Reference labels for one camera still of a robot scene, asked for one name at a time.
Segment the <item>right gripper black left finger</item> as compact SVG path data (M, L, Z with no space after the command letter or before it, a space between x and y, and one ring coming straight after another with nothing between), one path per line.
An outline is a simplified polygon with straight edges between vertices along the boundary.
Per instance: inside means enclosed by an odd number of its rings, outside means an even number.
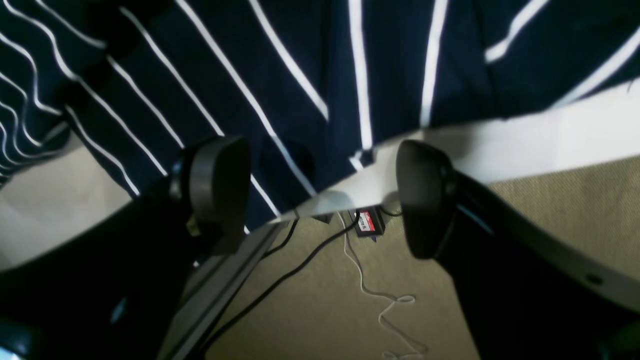
M1 358L154 360L194 261L245 237L250 145L215 137L115 214L0 276Z

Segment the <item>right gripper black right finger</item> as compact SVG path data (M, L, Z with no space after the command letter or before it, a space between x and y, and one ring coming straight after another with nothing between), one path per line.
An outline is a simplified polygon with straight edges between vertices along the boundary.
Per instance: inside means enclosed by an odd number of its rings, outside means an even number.
M396 157L407 246L450 275L483 360L637 360L640 285L537 227L438 148Z

